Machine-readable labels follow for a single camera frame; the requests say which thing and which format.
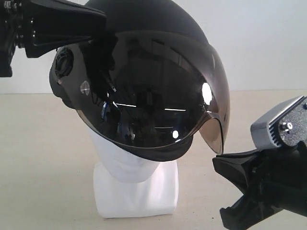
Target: white stand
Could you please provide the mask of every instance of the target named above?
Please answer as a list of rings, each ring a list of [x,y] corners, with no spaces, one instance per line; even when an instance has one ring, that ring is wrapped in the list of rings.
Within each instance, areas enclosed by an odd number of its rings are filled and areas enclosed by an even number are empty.
[[[154,162],[124,151],[90,129],[99,159],[94,195],[104,218],[172,214],[178,200],[177,161]]]

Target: white wall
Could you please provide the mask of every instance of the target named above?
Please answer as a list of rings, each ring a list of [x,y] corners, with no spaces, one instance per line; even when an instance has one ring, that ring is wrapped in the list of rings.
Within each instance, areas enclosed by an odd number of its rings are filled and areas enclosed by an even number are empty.
[[[75,0],[81,4],[86,0]],[[307,0],[175,0],[200,24],[223,61],[231,90],[307,89]],[[50,93],[55,51],[14,56],[0,93]]]

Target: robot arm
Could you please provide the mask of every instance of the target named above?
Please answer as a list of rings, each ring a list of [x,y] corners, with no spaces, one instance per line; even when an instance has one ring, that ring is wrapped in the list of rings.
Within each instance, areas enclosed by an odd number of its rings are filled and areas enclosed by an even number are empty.
[[[307,217],[307,97],[281,103],[250,130],[257,150],[213,159],[244,194],[220,210],[224,226],[246,230],[283,209]]]
[[[103,12],[65,0],[0,0],[0,77],[11,77],[16,46],[39,58],[65,45],[99,37]]]

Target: white tabletop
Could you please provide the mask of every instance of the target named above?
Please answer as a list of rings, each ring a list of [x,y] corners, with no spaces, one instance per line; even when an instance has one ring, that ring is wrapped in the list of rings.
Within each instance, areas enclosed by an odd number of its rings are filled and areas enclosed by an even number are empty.
[[[250,125],[305,91],[231,93],[225,152],[254,149]],[[50,94],[0,95],[0,230],[224,230],[219,209],[242,194],[212,164],[195,136],[178,160],[179,200],[173,215],[103,219],[96,211],[93,168],[98,157],[83,121]],[[251,230],[303,230],[307,218],[282,211]]]

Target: mannequin head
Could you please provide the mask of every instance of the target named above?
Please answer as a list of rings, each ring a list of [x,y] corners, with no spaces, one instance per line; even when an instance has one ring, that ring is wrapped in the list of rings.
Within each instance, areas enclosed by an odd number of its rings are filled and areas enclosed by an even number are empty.
[[[137,157],[89,129],[98,157],[108,172],[122,183],[141,183],[148,180],[159,162]]]

